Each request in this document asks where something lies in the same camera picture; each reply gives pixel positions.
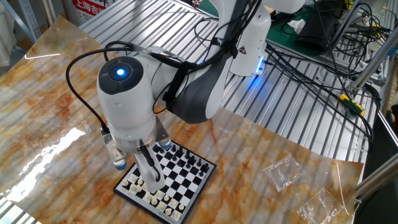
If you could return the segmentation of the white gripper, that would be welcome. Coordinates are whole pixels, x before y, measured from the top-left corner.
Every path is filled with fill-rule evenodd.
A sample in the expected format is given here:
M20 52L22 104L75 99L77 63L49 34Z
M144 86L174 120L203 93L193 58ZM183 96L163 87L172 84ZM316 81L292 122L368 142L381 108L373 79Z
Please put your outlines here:
M133 154L139 172L148 191L156 192L164 187L164 173L152 149L142 147Z

